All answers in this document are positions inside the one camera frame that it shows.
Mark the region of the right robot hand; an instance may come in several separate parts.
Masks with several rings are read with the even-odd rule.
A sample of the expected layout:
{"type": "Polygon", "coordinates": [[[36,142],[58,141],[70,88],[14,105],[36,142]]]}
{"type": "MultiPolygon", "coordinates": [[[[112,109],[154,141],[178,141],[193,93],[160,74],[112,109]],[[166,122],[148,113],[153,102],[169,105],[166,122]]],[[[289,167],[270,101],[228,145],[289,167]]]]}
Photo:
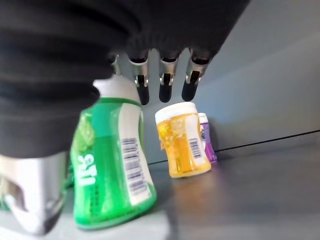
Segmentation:
{"type": "Polygon", "coordinates": [[[3,0],[0,3],[0,194],[21,226],[48,234],[65,202],[67,152],[93,83],[150,49],[212,59],[247,0],[3,0]]]}

